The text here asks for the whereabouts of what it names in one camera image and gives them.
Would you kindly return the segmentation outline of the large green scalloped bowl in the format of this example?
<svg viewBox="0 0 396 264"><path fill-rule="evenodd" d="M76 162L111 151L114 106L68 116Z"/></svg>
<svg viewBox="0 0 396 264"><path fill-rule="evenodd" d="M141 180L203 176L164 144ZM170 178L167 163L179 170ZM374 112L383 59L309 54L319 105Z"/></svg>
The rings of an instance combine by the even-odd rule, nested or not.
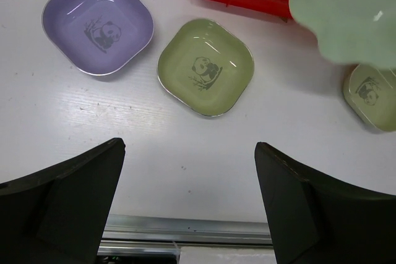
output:
<svg viewBox="0 0 396 264"><path fill-rule="evenodd" d="M289 0L289 8L329 61L395 68L395 0Z"/></svg>

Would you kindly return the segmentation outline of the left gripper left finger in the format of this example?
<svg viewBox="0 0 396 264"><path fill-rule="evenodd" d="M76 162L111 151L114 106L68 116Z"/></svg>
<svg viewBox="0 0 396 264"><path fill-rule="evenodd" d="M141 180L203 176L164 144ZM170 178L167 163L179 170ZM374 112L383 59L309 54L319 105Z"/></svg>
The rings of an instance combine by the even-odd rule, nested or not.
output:
<svg viewBox="0 0 396 264"><path fill-rule="evenodd" d="M1 263L94 263L125 157L121 138L1 184Z"/></svg>

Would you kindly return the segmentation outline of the green square plate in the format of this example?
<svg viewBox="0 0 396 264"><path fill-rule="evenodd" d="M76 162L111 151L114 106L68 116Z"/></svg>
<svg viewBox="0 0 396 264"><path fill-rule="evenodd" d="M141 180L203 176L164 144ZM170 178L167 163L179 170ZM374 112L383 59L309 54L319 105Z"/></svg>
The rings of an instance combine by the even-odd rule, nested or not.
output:
<svg viewBox="0 0 396 264"><path fill-rule="evenodd" d="M359 118L383 132L395 131L395 70L358 64L343 81L345 101Z"/></svg>
<svg viewBox="0 0 396 264"><path fill-rule="evenodd" d="M210 19L185 23L157 63L162 87L194 112L227 113L254 75L254 58L234 34Z"/></svg>

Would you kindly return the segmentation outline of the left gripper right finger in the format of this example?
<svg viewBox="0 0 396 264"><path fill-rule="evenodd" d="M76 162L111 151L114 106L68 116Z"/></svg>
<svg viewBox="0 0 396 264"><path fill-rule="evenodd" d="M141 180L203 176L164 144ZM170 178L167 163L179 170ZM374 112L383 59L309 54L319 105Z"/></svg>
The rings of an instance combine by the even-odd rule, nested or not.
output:
<svg viewBox="0 0 396 264"><path fill-rule="evenodd" d="M306 166L268 143L254 152L278 263L394 263L395 196Z"/></svg>

